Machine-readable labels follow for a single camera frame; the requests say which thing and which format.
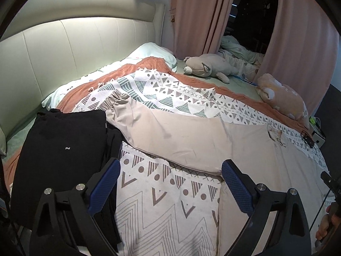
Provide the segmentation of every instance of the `small box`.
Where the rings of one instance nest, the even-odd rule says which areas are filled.
[[[318,145],[319,148],[324,144],[326,141],[326,136],[322,132],[321,129],[319,129],[316,125],[313,125],[310,123],[310,130],[309,132],[312,135],[313,141]]]
[[[324,144],[326,141],[325,137],[320,136],[318,133],[313,132],[313,141],[318,145],[319,148]]]

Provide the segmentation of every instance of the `folded black clothing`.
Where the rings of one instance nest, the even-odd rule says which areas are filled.
[[[53,109],[38,113],[24,142],[14,175],[11,212],[16,222],[32,229],[35,211],[46,188],[55,192],[71,190],[99,172],[110,156],[118,158],[122,135],[117,131],[116,128],[106,128],[106,116],[102,110],[61,113]],[[111,197],[102,212],[95,215],[113,246],[120,242],[115,236],[116,225],[112,223],[115,220],[111,217],[111,209],[115,208],[116,197]]]

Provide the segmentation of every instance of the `white leather headboard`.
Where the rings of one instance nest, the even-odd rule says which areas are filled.
[[[159,45],[164,12],[136,0],[28,0],[0,41],[4,134],[59,86]]]

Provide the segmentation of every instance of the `metal screw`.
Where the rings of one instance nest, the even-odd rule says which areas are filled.
[[[257,185],[257,189],[259,189],[260,191],[264,191],[264,190],[266,190],[266,185],[264,185],[264,184],[258,184],[258,185]]]
[[[45,193],[46,195],[49,195],[51,192],[52,192],[52,189],[51,189],[51,188],[47,188],[47,189],[44,190],[44,193]]]
[[[84,185],[84,184],[78,184],[78,185],[76,186],[76,190],[78,190],[78,191],[82,191],[82,190],[84,190],[84,188],[85,188],[85,185]]]
[[[296,195],[296,194],[297,194],[297,190],[295,190],[295,189],[290,189],[290,193],[291,193],[292,195]]]

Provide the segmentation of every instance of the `geometric print blanket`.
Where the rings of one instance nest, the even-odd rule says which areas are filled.
[[[216,255],[220,177],[149,157],[127,143],[120,162],[120,256]]]
[[[317,145],[315,144],[311,149],[296,130],[236,99],[217,94],[214,88],[202,89],[187,86],[172,75],[157,70],[139,69],[117,80],[103,82],[101,87],[90,92],[77,103],[73,112],[96,109],[115,89],[129,94],[149,108],[162,111],[203,118],[219,116],[225,122],[242,125],[271,124],[274,128],[281,130],[297,149],[328,171]]]

